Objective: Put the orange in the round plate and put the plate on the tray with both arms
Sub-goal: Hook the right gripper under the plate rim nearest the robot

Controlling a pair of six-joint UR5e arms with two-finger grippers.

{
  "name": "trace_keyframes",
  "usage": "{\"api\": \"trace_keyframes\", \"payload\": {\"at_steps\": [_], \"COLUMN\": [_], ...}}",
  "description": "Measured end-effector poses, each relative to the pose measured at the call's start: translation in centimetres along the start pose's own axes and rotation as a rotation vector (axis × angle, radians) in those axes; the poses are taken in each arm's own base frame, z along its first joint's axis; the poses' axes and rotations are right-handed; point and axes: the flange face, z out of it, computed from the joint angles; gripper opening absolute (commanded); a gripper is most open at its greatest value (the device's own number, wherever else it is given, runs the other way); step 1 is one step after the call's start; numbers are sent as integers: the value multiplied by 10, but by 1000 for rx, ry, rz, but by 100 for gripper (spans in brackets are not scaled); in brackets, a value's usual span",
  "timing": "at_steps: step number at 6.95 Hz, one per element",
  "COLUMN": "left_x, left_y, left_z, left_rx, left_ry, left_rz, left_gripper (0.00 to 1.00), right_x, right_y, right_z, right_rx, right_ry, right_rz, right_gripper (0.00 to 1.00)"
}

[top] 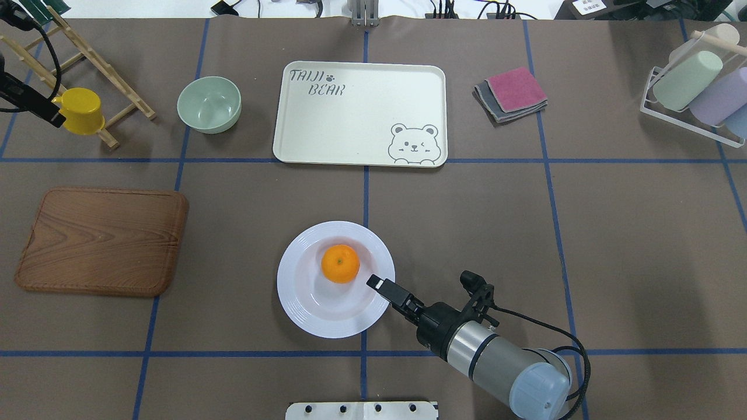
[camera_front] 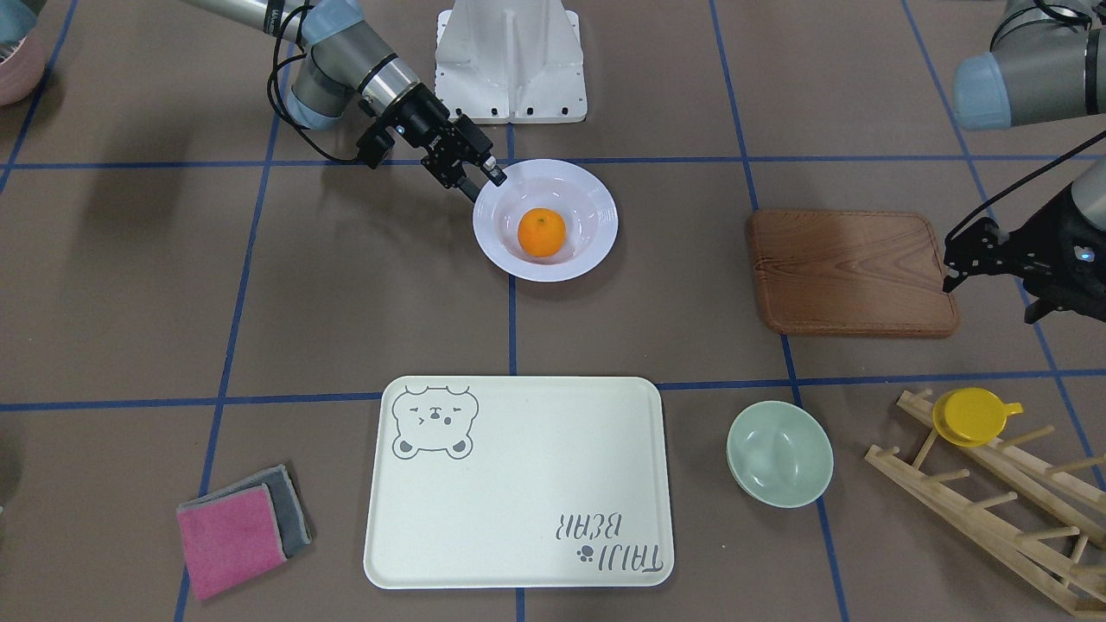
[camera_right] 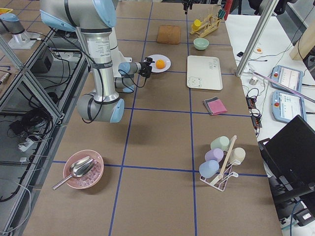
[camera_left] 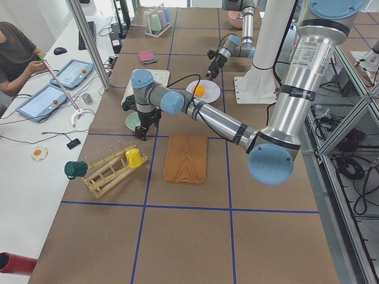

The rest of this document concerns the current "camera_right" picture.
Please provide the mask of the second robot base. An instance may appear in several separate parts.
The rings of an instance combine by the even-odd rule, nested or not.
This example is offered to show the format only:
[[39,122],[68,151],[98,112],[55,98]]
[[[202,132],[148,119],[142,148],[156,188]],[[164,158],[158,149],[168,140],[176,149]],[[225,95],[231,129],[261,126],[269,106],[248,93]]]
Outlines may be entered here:
[[12,49],[30,50],[35,43],[31,40],[32,34],[25,30],[19,18],[13,13],[0,15],[0,33],[12,35],[8,43]]

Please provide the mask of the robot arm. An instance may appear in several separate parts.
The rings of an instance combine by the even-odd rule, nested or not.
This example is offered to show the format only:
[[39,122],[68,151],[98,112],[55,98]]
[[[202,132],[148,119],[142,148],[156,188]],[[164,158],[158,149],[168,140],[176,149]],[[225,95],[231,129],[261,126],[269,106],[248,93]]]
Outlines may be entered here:
[[192,10],[193,0],[181,0],[184,13],[187,15],[189,10]]
[[116,0],[42,0],[42,22],[51,28],[75,32],[94,76],[95,89],[77,103],[86,121],[117,123],[122,119],[125,102],[117,89],[133,92],[133,75],[149,78],[151,57],[133,62],[119,51],[115,34]]

